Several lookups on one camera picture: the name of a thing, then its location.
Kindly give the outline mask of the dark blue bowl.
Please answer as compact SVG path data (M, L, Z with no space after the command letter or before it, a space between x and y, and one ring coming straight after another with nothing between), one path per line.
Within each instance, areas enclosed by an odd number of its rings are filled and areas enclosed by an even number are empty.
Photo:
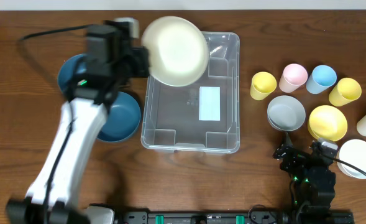
M98 134L104 142L120 142L129 139L137 131L141 121L139 102L130 94L119 92L111 105L108 119Z
M62 65L57 78L58 86L62 93L68 88L68 82L73 77L74 72L81 75L86 71L85 58L85 54L75 55Z

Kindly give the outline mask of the beige plastic bowl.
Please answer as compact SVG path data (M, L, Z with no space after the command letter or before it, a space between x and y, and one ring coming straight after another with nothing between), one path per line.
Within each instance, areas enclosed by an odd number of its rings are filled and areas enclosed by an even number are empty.
M201 78L209 61L202 32L190 21L176 16L151 22L142 36L149 51L149 72L168 86L188 86Z

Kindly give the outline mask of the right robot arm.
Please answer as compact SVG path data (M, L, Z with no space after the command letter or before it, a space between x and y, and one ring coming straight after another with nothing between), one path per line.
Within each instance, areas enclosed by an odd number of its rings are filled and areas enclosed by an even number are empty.
M319 138L310 145L312 153L296 149L287 132L273 153L280 160L280 169L290 176L290 223L326 223L336 193L336 174L330 171L338 146Z

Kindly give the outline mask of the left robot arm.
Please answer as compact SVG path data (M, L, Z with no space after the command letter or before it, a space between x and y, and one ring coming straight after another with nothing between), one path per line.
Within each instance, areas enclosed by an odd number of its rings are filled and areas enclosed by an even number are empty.
M62 93L65 102L50 152L24 199L10 199L11 223L115 223L103 205L78 209L81 179L94 142L109 118L119 90L131 78L149 75L149 53L134 47L136 19L123 17L87 25L86 53L74 61Z

